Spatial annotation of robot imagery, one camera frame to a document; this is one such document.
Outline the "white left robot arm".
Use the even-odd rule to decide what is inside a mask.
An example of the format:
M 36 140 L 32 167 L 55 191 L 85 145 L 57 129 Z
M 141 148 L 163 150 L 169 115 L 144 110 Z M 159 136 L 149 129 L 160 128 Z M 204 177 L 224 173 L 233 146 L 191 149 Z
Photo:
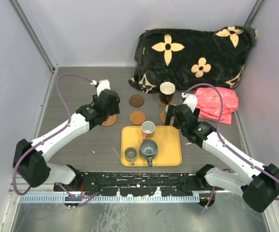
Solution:
M 14 171 L 36 188 L 44 182 L 61 183 L 69 191 L 81 187 L 81 174 L 71 165 L 50 164 L 51 157 L 73 139 L 94 127 L 103 124 L 110 116 L 119 114 L 118 94 L 105 89 L 93 95 L 92 104 L 76 110 L 71 117 L 47 134 L 28 142 L 26 139 L 16 145 L 13 161 Z

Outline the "rattan coaster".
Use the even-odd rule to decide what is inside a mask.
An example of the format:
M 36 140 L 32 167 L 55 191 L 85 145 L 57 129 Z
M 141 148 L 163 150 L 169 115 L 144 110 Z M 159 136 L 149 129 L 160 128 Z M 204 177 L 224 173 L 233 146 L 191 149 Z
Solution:
M 166 111 L 163 110 L 161 113 L 160 113 L 160 121 L 162 124 L 165 125 L 165 121 L 166 121 Z
M 109 116 L 109 118 L 102 123 L 103 126 L 111 126 L 113 125 L 117 120 L 117 115 L 112 115 L 112 116 Z

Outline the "orange wood coaster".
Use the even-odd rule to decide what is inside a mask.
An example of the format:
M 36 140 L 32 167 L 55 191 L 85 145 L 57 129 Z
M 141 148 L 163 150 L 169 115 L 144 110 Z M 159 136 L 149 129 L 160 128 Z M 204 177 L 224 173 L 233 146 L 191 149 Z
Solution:
M 134 111 L 130 114 L 130 122 L 134 125 L 141 125 L 145 120 L 146 115 L 142 111 Z

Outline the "light wood coaster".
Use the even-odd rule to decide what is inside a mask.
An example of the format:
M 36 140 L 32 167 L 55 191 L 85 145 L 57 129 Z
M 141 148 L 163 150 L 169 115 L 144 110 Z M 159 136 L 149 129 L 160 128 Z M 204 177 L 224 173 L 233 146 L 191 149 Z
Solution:
M 174 101 L 175 101 L 174 99 L 171 99 L 168 103 L 165 103 L 165 102 L 162 102 L 161 99 L 159 99 L 160 105 L 162 105 L 164 107 L 167 106 L 168 104 L 173 104 Z

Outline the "dark wood coaster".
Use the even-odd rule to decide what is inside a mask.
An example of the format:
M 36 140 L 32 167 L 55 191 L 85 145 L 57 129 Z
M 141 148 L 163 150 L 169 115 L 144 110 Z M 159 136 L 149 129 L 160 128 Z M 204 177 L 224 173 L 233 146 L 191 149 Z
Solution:
M 138 94 L 132 95 L 129 98 L 129 104 L 135 108 L 142 106 L 144 102 L 145 102 L 144 97 Z

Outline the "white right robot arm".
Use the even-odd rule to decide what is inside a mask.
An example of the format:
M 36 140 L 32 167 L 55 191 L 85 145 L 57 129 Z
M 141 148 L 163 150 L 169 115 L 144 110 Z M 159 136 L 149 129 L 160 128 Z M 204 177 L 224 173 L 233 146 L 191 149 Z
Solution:
M 219 187 L 243 198 L 254 211 L 262 213 L 279 196 L 279 168 L 264 165 L 228 142 L 217 129 L 198 120 L 199 109 L 186 104 L 168 105 L 165 124 L 173 123 L 192 144 L 218 157 L 233 172 L 229 173 L 207 164 L 197 173 L 201 190 Z

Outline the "black cream mug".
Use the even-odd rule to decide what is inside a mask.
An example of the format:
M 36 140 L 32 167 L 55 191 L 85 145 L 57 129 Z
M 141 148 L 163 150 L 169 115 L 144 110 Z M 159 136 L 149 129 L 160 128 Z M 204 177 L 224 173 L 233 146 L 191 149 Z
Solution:
M 168 103 L 174 97 L 176 87 L 171 82 L 163 82 L 160 85 L 159 99 L 162 102 Z

